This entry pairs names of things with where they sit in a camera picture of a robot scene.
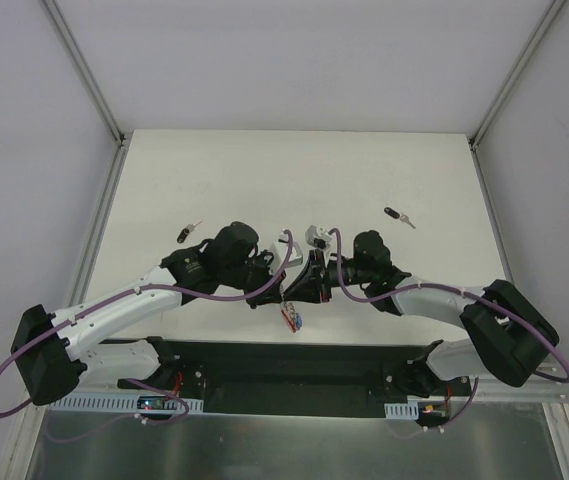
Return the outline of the red handled keyring carabiner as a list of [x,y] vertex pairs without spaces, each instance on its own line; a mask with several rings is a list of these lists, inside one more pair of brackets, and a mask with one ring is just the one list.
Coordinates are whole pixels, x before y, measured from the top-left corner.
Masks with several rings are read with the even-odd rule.
[[285,324],[292,333],[297,333],[303,326],[303,320],[295,306],[290,302],[280,304],[280,312]]

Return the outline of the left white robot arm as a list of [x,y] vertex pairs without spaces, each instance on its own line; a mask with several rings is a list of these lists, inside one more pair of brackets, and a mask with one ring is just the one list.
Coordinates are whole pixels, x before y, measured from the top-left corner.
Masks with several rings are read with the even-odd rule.
[[12,361],[36,406],[52,404],[81,385],[146,381],[168,387],[175,365],[156,340],[111,344],[109,338],[153,315],[194,300],[278,303],[295,242],[283,230],[268,249],[257,232],[235,221],[211,239],[181,248],[130,284],[92,301],[53,312],[41,304],[21,316]]

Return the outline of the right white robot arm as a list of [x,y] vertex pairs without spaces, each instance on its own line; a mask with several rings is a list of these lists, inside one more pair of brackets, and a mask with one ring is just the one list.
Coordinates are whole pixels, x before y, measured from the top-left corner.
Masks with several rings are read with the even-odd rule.
[[404,272],[375,230],[358,234],[352,257],[325,255],[315,248],[298,277],[284,291],[291,302],[328,302],[335,289],[361,287],[358,302],[394,316],[419,316],[465,331],[459,341],[436,340],[392,373],[396,389],[421,398],[449,381],[489,374],[511,387],[540,375],[548,356],[559,355],[559,335],[510,282],[454,287]]

